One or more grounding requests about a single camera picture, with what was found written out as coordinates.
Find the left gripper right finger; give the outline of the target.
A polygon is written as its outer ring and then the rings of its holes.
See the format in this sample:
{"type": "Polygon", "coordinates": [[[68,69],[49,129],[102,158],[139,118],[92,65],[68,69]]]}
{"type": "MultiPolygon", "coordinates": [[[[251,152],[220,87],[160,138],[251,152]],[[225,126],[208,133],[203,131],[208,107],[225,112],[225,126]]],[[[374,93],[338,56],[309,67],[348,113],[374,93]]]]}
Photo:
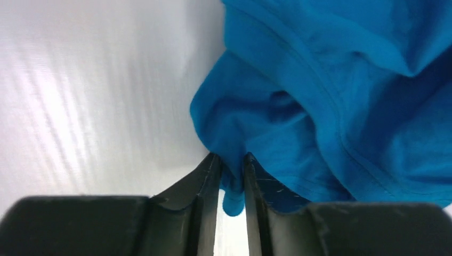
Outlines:
{"type": "Polygon", "coordinates": [[[428,203],[310,203],[244,159],[250,255],[451,255],[451,218],[428,203]]]}

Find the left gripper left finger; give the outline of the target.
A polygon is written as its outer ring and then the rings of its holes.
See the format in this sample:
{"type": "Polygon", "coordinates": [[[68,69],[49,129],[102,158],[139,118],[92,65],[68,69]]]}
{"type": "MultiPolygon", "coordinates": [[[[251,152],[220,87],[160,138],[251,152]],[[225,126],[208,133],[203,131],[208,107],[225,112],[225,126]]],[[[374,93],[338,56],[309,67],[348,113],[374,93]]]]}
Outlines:
{"type": "Polygon", "coordinates": [[[32,196],[1,220],[1,255],[213,255],[221,160],[153,197],[32,196]]]}

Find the bright blue t-shirt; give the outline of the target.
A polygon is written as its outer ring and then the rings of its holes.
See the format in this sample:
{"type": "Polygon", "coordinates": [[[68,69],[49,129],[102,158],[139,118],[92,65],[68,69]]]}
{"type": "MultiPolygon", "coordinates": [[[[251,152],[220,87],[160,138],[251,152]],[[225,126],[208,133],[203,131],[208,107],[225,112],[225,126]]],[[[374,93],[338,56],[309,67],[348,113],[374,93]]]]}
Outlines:
{"type": "Polygon", "coordinates": [[[252,153],[309,202],[451,204],[451,1],[225,1],[190,106],[244,208],[252,153]]]}

